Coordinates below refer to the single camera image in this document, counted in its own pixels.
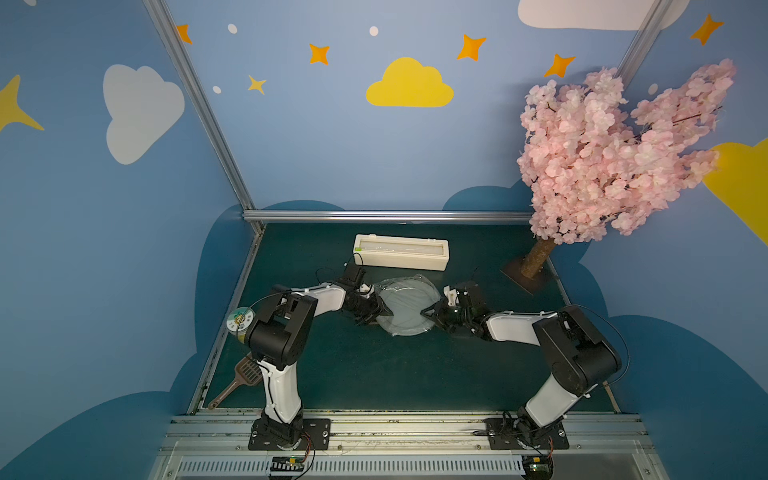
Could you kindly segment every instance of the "black mounting plate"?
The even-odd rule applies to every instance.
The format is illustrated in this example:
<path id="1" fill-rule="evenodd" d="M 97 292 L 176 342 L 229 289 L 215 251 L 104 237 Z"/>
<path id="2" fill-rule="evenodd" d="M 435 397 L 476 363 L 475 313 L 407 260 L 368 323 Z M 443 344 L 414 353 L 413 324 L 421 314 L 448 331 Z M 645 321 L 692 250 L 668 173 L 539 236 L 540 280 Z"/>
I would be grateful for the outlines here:
<path id="1" fill-rule="evenodd" d="M 523 276 L 523 274 L 520 273 L 520 267 L 523 264 L 524 258 L 525 257 L 516 258 L 504 265 L 502 267 L 502 273 L 509 277 L 510 280 L 517 283 L 520 288 L 531 295 L 535 295 L 539 290 L 543 289 L 554 276 L 546 264 L 532 279 Z"/>
<path id="2" fill-rule="evenodd" d="M 304 432 L 312 439 L 313 450 L 327 450 L 328 440 L 331 433 L 330 419 L 304 419 Z M 277 445 L 269 439 L 266 433 L 266 424 L 256 420 L 251 428 L 248 438 L 249 450 L 280 450 Z M 301 438 L 299 445 L 294 452 L 306 451 L 306 439 Z"/>
<path id="3" fill-rule="evenodd" d="M 485 419 L 485 428 L 489 432 L 498 432 L 502 429 L 502 419 Z M 488 442 L 491 444 L 491 450 L 528 450 L 518 441 L 518 439 L 522 438 L 522 435 L 514 435 L 514 433 L 516 432 L 513 432 L 513 435 L 490 435 Z M 549 450 L 549 439 L 552 439 L 552 446 L 555 450 L 568 450 L 571 445 L 568 443 L 568 437 L 564 434 L 563 422 L 557 422 L 547 432 L 543 432 L 538 436 L 541 443 L 536 445 L 536 448 L 539 450 Z"/>

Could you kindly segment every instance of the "wire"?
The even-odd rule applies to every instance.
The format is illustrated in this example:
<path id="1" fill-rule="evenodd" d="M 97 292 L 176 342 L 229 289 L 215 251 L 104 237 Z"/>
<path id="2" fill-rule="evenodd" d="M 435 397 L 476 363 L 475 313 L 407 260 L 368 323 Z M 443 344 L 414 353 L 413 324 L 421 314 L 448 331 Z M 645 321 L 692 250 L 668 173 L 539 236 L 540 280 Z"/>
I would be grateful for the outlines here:
<path id="1" fill-rule="evenodd" d="M 539 454 L 539 456 L 543 457 L 545 456 L 543 453 L 541 453 L 541 450 L 537 449 L 533 445 L 531 447 L 536 451 L 536 453 Z M 552 458 L 552 453 L 554 452 L 554 443 L 552 442 L 552 437 L 549 437 L 549 455 L 547 456 L 547 463 L 549 464 L 549 472 L 551 474 L 554 473 L 554 459 Z"/>
<path id="2" fill-rule="evenodd" d="M 627 366 L 626 366 L 626 367 L 624 367 L 624 371 L 621 373 L 621 375 L 619 375 L 619 378 L 615 379 L 613 382 L 605 383 L 605 384 L 603 384 L 602 386 L 603 386 L 603 387 L 609 387 L 609 386 L 611 386 L 611 385 L 615 384 L 616 382 L 618 382 L 619 380 L 623 379 L 623 378 L 624 378 L 624 376 L 625 376 L 625 375 L 627 375 L 627 371 L 629 371 L 629 365 L 632 363 L 632 357 L 631 357 L 631 356 L 630 356 L 630 354 L 629 354 L 629 345 L 627 345 L 627 340 L 625 340 L 625 339 L 624 339 L 624 336 L 623 336 L 623 335 L 621 335 L 621 332 L 619 332 L 619 329 L 618 329 L 618 328 L 616 328 L 616 327 L 614 326 L 614 324 L 613 324 L 613 323 L 611 323 L 611 322 L 607 321 L 607 320 L 605 319 L 605 317 L 603 317 L 603 316 L 602 316 L 600 313 L 597 313 L 597 312 L 595 312 L 593 309 L 589 308 L 588 306 L 579 305 L 578 303 L 571 303 L 571 305 L 569 305 L 569 306 L 577 306 L 577 307 L 579 307 L 579 308 L 584 308 L 584 309 L 587 309 L 587 310 L 589 310 L 590 312 L 592 312 L 592 313 L 594 313 L 595 315 L 597 315 L 598 317 L 600 317 L 600 319 L 601 319 L 601 320 L 603 320 L 604 322 L 606 322 L 606 323 L 608 324 L 608 326 L 609 326 L 610 328 L 614 329 L 614 331 L 616 332 L 616 334 L 617 334 L 617 335 L 619 335 L 619 338 L 621 338 L 621 342 L 624 344 L 624 350 L 626 350 L 626 352 L 627 352 Z"/>
<path id="3" fill-rule="evenodd" d="M 365 262 L 363 262 L 363 261 L 362 261 L 362 255 L 360 255 L 360 253 L 359 253 L 359 252 L 355 252 L 355 253 L 353 253 L 352 255 L 350 255 L 350 256 L 349 256 L 349 259 L 346 261 L 346 263 L 349 263 L 349 261 L 350 261 L 351 259 L 355 258 L 355 255 L 357 255 L 358 257 L 360 257 L 360 265 L 361 265 L 361 266 L 365 266 L 366 264 L 365 264 Z"/>
<path id="4" fill-rule="evenodd" d="M 307 446 L 312 449 L 312 461 L 310 463 L 310 466 L 305 468 L 303 472 L 301 472 L 301 475 L 296 477 L 294 480 L 299 480 L 299 478 L 302 478 L 309 470 L 312 470 L 312 467 L 315 465 L 315 455 L 317 455 L 317 450 L 312 448 L 312 438 L 307 434 L 307 441 L 309 442 Z"/>
<path id="5" fill-rule="evenodd" d="M 285 295 L 286 293 L 290 293 L 290 292 L 275 292 L 275 293 L 270 293 L 269 295 L 265 295 L 265 296 L 262 296 L 262 297 L 261 297 L 261 298 L 259 298 L 257 301 L 255 301 L 255 302 L 251 303 L 251 304 L 250 304 L 250 306 L 249 306 L 248 308 L 252 309 L 252 308 L 253 308 L 253 306 L 254 306 L 254 305 L 256 305 L 257 303 L 259 303 L 261 300 L 264 300 L 264 299 L 270 298 L 271 296 L 275 296 L 275 295 Z"/>
<path id="6" fill-rule="evenodd" d="M 304 452 L 304 458 L 301 461 L 301 463 L 304 463 L 310 456 L 310 447 L 312 446 L 312 437 L 310 437 L 309 434 L 307 434 L 306 432 L 303 432 L 301 436 L 306 439 L 306 452 Z"/>
<path id="7" fill-rule="evenodd" d="M 321 271 L 321 270 L 330 270 L 330 271 L 332 271 L 333 272 L 333 278 L 334 279 L 336 278 L 336 271 L 333 268 L 331 268 L 330 266 L 322 266 L 319 269 L 315 270 L 315 280 L 317 280 L 317 283 L 322 283 L 320 281 L 320 278 L 317 276 L 317 273 L 319 271 Z"/>
<path id="8" fill-rule="evenodd" d="M 475 430 L 472 432 L 472 434 L 476 437 L 492 437 L 496 435 L 503 435 L 506 437 L 519 437 L 521 435 L 527 435 L 531 434 L 533 432 L 538 432 L 539 430 L 549 429 L 551 428 L 555 423 L 557 423 L 557 420 L 550 423 L 549 425 L 544 425 L 542 427 L 537 427 L 535 429 L 528 430 L 527 432 L 505 432 L 507 428 L 507 420 L 509 420 L 510 423 L 514 423 L 515 419 L 512 418 L 512 414 L 508 410 L 504 410 L 502 412 L 502 427 L 498 430 L 498 432 L 494 432 L 491 429 L 488 430 Z"/>

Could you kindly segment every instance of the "plastic bag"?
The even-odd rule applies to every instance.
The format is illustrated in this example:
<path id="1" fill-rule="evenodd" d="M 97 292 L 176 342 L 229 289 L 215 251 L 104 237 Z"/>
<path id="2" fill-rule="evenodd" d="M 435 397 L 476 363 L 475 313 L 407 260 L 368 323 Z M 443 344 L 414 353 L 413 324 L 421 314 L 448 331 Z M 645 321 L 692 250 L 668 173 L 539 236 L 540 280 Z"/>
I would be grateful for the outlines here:
<path id="1" fill-rule="evenodd" d="M 377 321 L 393 336 L 419 335 L 435 323 L 421 312 L 440 300 L 440 292 L 423 275 L 384 280 L 373 286 L 392 316 L 379 316 Z"/>

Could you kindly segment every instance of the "white plastic box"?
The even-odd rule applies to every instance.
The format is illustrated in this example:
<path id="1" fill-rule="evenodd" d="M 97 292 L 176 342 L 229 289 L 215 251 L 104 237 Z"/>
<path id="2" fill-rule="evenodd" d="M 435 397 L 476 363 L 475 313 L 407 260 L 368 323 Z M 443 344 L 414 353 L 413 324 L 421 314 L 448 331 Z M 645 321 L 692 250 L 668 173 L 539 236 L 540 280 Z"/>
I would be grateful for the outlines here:
<path id="1" fill-rule="evenodd" d="M 448 241 L 361 234 L 355 237 L 353 256 L 358 265 L 445 270 L 449 260 Z"/>

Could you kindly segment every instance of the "aluminum frame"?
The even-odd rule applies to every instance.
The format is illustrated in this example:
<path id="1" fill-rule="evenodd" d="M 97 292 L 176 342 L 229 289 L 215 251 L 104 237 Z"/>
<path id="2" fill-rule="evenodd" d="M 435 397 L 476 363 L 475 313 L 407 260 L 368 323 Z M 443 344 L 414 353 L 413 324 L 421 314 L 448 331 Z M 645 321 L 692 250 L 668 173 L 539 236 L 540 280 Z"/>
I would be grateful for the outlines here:
<path id="1" fill-rule="evenodd" d="M 211 412 L 174 417 L 164 439 L 152 475 L 153 480 L 177 477 L 182 461 L 190 459 L 265 459 L 285 452 L 251 452 L 247 449 L 250 428 L 258 409 Z M 413 458 L 436 455 L 455 460 L 511 458 L 532 450 L 491 450 L 488 441 L 472 435 L 485 429 L 484 420 L 499 412 L 391 412 L 353 410 L 305 410 L 305 418 L 330 418 L 329 449 L 317 458 Z M 642 478 L 668 480 L 655 447 L 638 415 L 571 413 L 563 427 L 571 443 L 556 455 L 626 455 Z M 339 472 L 338 476 L 355 472 Z M 321 476 L 307 472 L 307 477 Z"/>
<path id="2" fill-rule="evenodd" d="M 621 77 L 624 82 L 624 89 L 632 82 L 634 75 L 648 55 L 650 47 L 661 33 L 661 22 L 664 20 L 670 5 L 672 5 L 672 0 L 656 0 L 645 15 L 640 29 L 637 30 L 627 53 L 624 54 L 624 58 L 619 64 L 617 76 Z"/>
<path id="3" fill-rule="evenodd" d="M 430 210 L 245 210 L 247 221 L 280 222 L 489 222 L 528 224 L 533 212 L 518 211 L 430 211 Z"/>
<path id="4" fill-rule="evenodd" d="M 221 352 L 224 348 L 224 343 L 227 341 L 229 332 L 227 331 L 227 316 L 232 310 L 235 310 L 240 305 L 240 299 L 243 297 L 243 291 L 245 290 L 246 283 L 248 283 L 248 276 L 250 275 L 250 269 L 253 267 L 253 262 L 256 259 L 256 254 L 259 251 L 261 240 L 263 238 L 263 230 L 257 230 L 253 235 L 253 243 L 250 246 L 248 257 L 246 257 L 245 264 L 242 271 L 240 271 L 240 278 L 237 279 L 237 285 L 232 293 L 232 299 L 230 305 L 227 307 L 227 312 L 224 314 L 224 318 L 221 320 L 221 326 L 219 327 L 219 333 L 216 336 L 213 348 L 210 350 L 208 360 L 205 363 L 205 368 L 200 374 L 200 380 L 197 382 L 197 388 L 187 408 L 187 414 L 193 415 L 198 410 L 203 409 L 205 403 L 205 397 L 208 394 L 208 386 L 211 379 L 216 372 L 216 366 L 221 358 Z"/>
<path id="5" fill-rule="evenodd" d="M 216 121 L 214 111 L 210 103 L 208 103 L 205 93 L 203 93 L 203 85 L 200 83 L 200 79 L 192 66 L 187 49 L 179 38 L 176 23 L 170 14 L 168 5 L 166 5 L 165 0 L 144 0 L 144 6 L 147 7 L 154 27 L 157 29 L 157 33 L 160 34 L 163 45 L 165 45 L 165 49 L 168 51 L 168 55 L 170 55 L 170 59 L 181 77 L 181 83 L 187 89 L 192 105 L 194 105 L 197 114 L 200 116 L 200 121 L 203 123 L 210 143 L 213 145 L 216 155 L 219 157 L 219 161 L 221 161 L 221 165 L 230 179 L 232 189 L 235 191 L 240 205 L 243 206 L 244 210 L 252 210 L 255 208 L 253 199 L 250 197 L 248 187 L 246 187 L 243 176 L 240 174 L 240 169 L 232 155 L 232 151 L 229 145 L 227 145 L 224 133 Z"/>

